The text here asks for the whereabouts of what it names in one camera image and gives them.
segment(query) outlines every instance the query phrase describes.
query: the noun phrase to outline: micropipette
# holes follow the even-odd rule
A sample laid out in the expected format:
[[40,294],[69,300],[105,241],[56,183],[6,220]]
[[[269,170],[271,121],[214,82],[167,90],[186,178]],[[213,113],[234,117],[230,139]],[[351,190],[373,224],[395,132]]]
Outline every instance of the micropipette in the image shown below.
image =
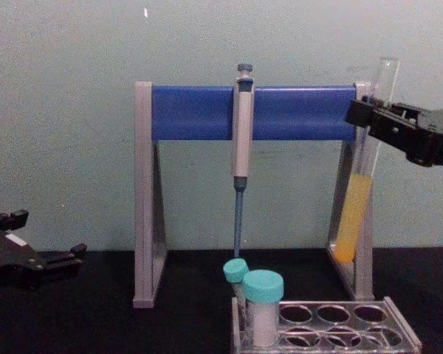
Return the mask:
[[250,167],[251,141],[253,140],[254,85],[250,72],[253,66],[239,64],[240,77],[233,90],[233,186],[236,191],[234,254],[239,257],[241,248],[241,216],[243,192],[246,189]]

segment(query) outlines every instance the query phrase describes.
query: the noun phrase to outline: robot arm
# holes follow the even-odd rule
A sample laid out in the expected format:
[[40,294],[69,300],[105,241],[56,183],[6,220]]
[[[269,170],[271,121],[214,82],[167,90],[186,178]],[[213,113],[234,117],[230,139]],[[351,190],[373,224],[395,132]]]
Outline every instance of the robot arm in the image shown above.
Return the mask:
[[443,165],[443,109],[429,111],[403,103],[386,105],[364,96],[352,101],[346,121],[405,152],[421,166]]
[[0,213],[0,286],[36,288],[46,281],[76,276],[87,246],[81,243],[69,252],[42,257],[26,241],[7,232],[25,226],[27,219],[26,210]]

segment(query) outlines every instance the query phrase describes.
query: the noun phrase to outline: white liquid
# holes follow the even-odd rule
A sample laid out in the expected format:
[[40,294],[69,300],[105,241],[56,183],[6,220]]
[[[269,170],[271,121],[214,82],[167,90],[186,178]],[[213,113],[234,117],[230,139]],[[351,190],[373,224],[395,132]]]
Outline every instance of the white liquid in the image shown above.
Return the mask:
[[253,345],[270,347],[278,339],[278,303],[258,304],[251,302],[248,307],[253,326]]

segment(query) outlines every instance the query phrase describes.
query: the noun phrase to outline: wall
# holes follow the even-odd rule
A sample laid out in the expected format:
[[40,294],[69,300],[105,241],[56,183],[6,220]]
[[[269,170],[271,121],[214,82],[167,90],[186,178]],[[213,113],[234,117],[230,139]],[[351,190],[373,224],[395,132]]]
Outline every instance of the wall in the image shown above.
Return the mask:
[[[443,107],[443,1],[0,1],[0,209],[37,249],[132,249],[133,88],[368,79],[401,58],[395,100]],[[244,246],[321,247],[338,142],[256,142]],[[229,248],[229,142],[161,144],[172,249]],[[443,246],[443,167],[382,146],[378,246]]]

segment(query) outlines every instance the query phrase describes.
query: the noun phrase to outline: black table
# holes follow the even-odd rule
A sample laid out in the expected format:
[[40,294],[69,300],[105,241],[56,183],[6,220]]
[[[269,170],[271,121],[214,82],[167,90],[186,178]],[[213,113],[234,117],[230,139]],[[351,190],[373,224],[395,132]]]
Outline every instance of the black table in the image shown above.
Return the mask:
[[[89,252],[78,278],[0,289],[0,353],[228,353],[231,251],[172,251],[155,309],[134,310],[133,252]],[[249,250],[284,276],[284,299],[348,299],[322,249]],[[424,353],[443,353],[443,248],[375,249],[374,293],[390,296]]]

